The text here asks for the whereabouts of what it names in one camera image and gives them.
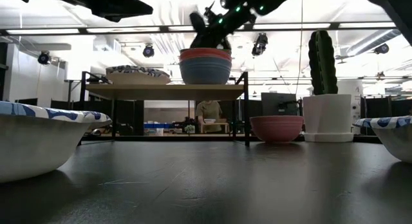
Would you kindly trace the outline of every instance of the person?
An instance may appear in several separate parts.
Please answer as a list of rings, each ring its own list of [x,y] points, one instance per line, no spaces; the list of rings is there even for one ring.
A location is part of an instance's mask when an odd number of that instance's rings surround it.
[[[219,102],[217,101],[203,101],[198,104],[196,108],[196,116],[198,117],[200,129],[205,124],[205,118],[212,118],[216,121],[220,118],[222,111],[220,109]],[[219,125],[207,125],[203,126],[203,132],[206,133],[219,133],[221,127]]]

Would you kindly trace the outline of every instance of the ceiling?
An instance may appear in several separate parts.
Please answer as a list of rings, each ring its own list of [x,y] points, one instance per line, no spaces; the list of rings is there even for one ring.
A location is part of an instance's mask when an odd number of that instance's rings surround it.
[[[57,0],[0,0],[0,29],[19,28],[70,28],[70,27],[115,27],[115,26],[157,26],[190,25],[188,16],[197,10],[203,13],[206,6],[215,0],[142,0],[154,8],[153,15],[132,17],[112,23],[95,17],[87,8],[72,6]],[[225,10],[216,3],[216,13]],[[276,11],[264,17],[258,17],[257,23],[322,23],[322,22],[370,22],[391,21],[384,10],[367,0],[289,0]],[[329,32],[335,46],[335,54],[341,49],[353,46],[374,34],[376,30],[340,30]],[[251,51],[258,33],[238,32],[229,36],[232,44],[232,75],[238,76],[244,70],[250,77],[310,77],[308,69],[308,47],[311,32],[267,32],[269,44],[267,51],[253,58]],[[139,64],[142,66],[165,68],[173,71],[174,79],[180,77],[178,66],[179,50],[188,48],[194,39],[193,33],[106,35],[116,39],[122,45],[122,56],[113,57],[112,61],[94,57],[94,72],[104,72],[104,68],[119,64]],[[81,41],[79,36],[35,36],[23,37],[22,43],[73,43]],[[145,44],[153,44],[155,55],[145,58],[142,55]],[[412,73],[409,59],[412,49],[402,35],[387,43],[391,49],[388,54],[375,55],[363,53],[345,59],[344,64],[337,64],[338,77],[375,76],[379,71],[385,75],[401,76]],[[53,53],[64,56],[64,53]],[[288,92],[296,89],[297,81],[291,80],[286,86],[256,86],[256,90],[275,90]],[[298,94],[307,94],[310,85],[298,87]]]

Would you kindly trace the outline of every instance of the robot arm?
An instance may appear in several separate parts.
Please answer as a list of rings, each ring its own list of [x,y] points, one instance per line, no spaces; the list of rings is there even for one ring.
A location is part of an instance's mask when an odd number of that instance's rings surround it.
[[[227,42],[226,36],[240,26],[247,22],[254,24],[256,16],[251,13],[251,10],[254,10],[258,15],[267,15],[285,1],[287,0],[221,0],[222,7],[229,11],[225,15],[213,14],[214,19],[209,19],[212,12],[210,8],[207,8],[204,15],[208,17],[208,26],[205,25],[200,14],[192,13],[191,22],[198,34],[193,40],[191,48],[216,48],[222,42]],[[369,1],[383,7],[404,37],[412,44],[412,22],[410,15],[408,15],[412,0]]]

